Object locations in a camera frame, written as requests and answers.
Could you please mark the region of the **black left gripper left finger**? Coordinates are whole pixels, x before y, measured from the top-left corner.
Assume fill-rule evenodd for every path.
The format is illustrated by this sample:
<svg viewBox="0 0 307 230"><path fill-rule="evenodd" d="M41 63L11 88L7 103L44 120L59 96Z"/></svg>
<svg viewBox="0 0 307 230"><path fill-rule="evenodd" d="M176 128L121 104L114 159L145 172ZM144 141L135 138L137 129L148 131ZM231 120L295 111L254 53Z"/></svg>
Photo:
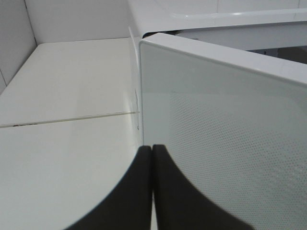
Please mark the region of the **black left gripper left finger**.
<svg viewBox="0 0 307 230"><path fill-rule="evenodd" d="M149 230L152 216L152 149L141 146L115 188L70 230Z"/></svg>

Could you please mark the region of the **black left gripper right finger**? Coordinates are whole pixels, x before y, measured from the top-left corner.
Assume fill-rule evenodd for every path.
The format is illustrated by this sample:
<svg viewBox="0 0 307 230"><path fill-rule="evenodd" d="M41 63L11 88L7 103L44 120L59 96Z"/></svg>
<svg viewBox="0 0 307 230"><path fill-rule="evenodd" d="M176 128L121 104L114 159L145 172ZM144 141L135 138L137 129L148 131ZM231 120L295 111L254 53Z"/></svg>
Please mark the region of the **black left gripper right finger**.
<svg viewBox="0 0 307 230"><path fill-rule="evenodd" d="M153 191L160 230L242 229L242 221L219 208L190 183L164 145L153 146Z"/></svg>

